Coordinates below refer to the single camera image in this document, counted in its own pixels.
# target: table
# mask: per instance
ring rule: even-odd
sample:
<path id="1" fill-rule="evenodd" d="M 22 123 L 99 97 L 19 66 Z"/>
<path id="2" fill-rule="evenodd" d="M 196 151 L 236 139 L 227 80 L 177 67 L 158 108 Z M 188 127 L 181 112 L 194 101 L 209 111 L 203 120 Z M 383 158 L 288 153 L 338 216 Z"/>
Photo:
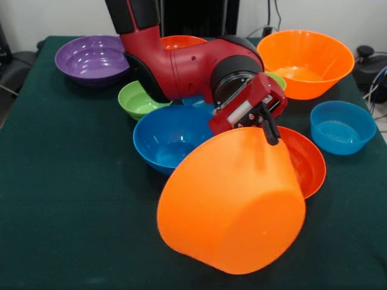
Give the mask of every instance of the table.
<path id="1" fill-rule="evenodd" d="M 0 130 L 0 288 L 386 289 L 387 147 L 323 152 L 327 178 L 307 200 L 295 243 L 248 275 L 171 250 L 156 227 L 166 178 L 132 144 L 135 122 L 108 89 L 83 88 L 54 65 L 73 37 L 49 37 Z M 312 101 L 290 100 L 278 123 L 310 137 L 318 103 L 365 105 L 352 76 Z"/>

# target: plastic bowl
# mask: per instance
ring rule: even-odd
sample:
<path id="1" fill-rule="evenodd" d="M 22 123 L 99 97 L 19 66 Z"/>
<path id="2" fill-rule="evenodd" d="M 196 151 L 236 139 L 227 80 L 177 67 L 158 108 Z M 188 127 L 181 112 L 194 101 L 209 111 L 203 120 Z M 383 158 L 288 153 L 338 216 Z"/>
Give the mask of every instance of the plastic bowl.
<path id="1" fill-rule="evenodd" d="M 310 114 L 310 123 L 314 142 L 336 155 L 358 152 L 376 133 L 371 114 L 345 101 L 317 105 Z"/>
<path id="2" fill-rule="evenodd" d="M 299 132 L 280 126 L 278 129 L 289 151 L 302 195 L 309 198 L 321 188 L 327 175 L 324 157 L 317 146 Z"/>
<path id="3" fill-rule="evenodd" d="M 296 100 L 320 97 L 349 74 L 355 64 L 349 48 L 322 33 L 286 30 L 258 44 L 265 69 L 282 76 L 286 96 Z"/>
<path id="4" fill-rule="evenodd" d="M 283 89 L 285 91 L 286 89 L 286 81 L 284 80 L 283 77 L 273 73 L 273 72 L 270 72 L 270 71 L 266 71 L 265 72 L 269 77 L 271 77 L 273 80 L 276 81 L 276 83 L 281 87 L 281 89 Z"/>
<path id="5" fill-rule="evenodd" d="M 128 83 L 119 92 L 120 106 L 136 121 L 146 114 L 170 103 L 157 103 L 146 93 L 138 80 Z"/>
<path id="6" fill-rule="evenodd" d="M 261 128 L 245 127 L 211 138 L 176 168 L 160 196 L 157 227 L 175 251 L 247 274 L 276 260 L 304 217 L 284 142 L 271 146 Z"/>
<path id="7" fill-rule="evenodd" d="M 201 95 L 197 97 L 189 97 L 182 99 L 183 104 L 186 106 L 193 106 L 195 108 L 198 108 L 204 112 L 209 113 L 212 115 L 213 110 L 215 109 L 213 104 L 207 104 Z"/>
<path id="8" fill-rule="evenodd" d="M 191 35 L 172 35 L 161 38 L 161 44 L 165 50 L 176 50 L 205 42 L 207 40 Z"/>
<path id="9" fill-rule="evenodd" d="M 269 77 L 274 79 L 282 89 L 286 88 L 286 82 L 285 82 L 285 80 L 281 76 L 279 76 L 277 74 L 274 74 L 272 72 L 265 72 L 265 73 Z M 213 104 L 207 104 L 203 100 L 203 97 L 200 96 L 200 95 L 197 96 L 197 97 L 184 98 L 183 99 L 183 104 L 186 105 L 186 106 L 196 107 L 198 109 L 201 109 L 204 112 L 210 113 L 211 115 L 212 115 L 213 110 L 215 109 Z"/>
<path id="10" fill-rule="evenodd" d="M 55 64 L 66 76 L 90 87 L 113 85 L 129 69 L 117 36 L 96 35 L 74 39 L 55 55 Z"/>
<path id="11" fill-rule="evenodd" d="M 134 146 L 152 168 L 169 175 L 194 148 L 213 137 L 210 119 L 209 114 L 190 106 L 157 109 L 137 123 Z"/>

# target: green bowl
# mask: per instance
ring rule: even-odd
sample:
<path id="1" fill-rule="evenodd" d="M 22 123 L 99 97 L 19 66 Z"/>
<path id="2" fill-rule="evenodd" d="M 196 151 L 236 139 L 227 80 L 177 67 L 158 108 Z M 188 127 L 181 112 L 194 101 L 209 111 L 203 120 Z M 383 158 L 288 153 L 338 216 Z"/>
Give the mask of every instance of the green bowl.
<path id="1" fill-rule="evenodd" d="M 281 87 L 281 89 L 283 90 L 283 91 L 285 91 L 285 88 L 286 88 L 286 82 L 285 82 L 285 80 L 281 77 L 281 76 L 279 76 L 279 75 L 277 75 L 277 74 L 275 74 L 275 73 L 273 73 L 273 72 L 270 72 L 270 71 L 266 71 L 265 72 L 269 77 L 271 77 L 273 80 L 275 80 L 276 82 L 277 82 L 277 84 Z"/>
<path id="2" fill-rule="evenodd" d="M 128 83 L 119 92 L 120 106 L 136 121 L 146 114 L 170 103 L 157 103 L 145 92 L 138 80 Z"/>

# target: white wall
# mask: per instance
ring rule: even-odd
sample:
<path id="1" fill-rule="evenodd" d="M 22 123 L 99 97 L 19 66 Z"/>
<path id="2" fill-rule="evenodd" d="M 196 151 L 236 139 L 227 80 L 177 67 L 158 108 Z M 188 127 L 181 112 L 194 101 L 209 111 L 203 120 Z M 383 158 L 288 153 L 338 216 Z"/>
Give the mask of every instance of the white wall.
<path id="1" fill-rule="evenodd" d="M 277 26 L 274 1 L 273 26 Z M 351 50 L 368 44 L 387 51 L 387 0 L 278 0 L 281 30 L 306 29 L 328 34 Z M 267 24 L 267 0 L 241 0 L 238 18 L 240 36 Z"/>
<path id="2" fill-rule="evenodd" d="M 104 0 L 0 0 L 0 21 L 12 52 L 49 35 L 115 34 Z"/>
<path id="3" fill-rule="evenodd" d="M 238 35 L 266 23 L 266 5 L 241 0 Z M 387 51 L 387 0 L 278 0 L 278 6 L 282 30 L 320 31 L 352 50 L 369 44 Z M 272 24 L 275 14 L 272 3 Z M 35 50 L 48 35 L 114 34 L 104 0 L 0 0 L 0 21 L 13 52 Z"/>

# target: blue bowl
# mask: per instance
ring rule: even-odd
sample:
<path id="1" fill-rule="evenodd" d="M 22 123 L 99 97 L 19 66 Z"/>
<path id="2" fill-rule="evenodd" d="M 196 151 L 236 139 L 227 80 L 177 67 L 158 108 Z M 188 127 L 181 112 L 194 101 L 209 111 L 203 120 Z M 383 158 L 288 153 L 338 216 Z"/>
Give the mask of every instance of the blue bowl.
<path id="1" fill-rule="evenodd" d="M 157 109 L 137 123 L 134 146 L 152 168 L 170 175 L 191 151 L 213 137 L 211 117 L 191 106 Z"/>
<path id="2" fill-rule="evenodd" d="M 183 99 L 183 104 L 186 106 L 193 106 L 195 108 L 198 108 L 204 112 L 209 113 L 212 115 L 213 110 L 215 109 L 214 105 L 207 104 L 201 95 L 197 97 L 189 97 Z"/>
<path id="3" fill-rule="evenodd" d="M 371 114 L 345 101 L 317 105 L 310 114 L 310 123 L 314 142 L 336 155 L 358 152 L 376 133 Z"/>

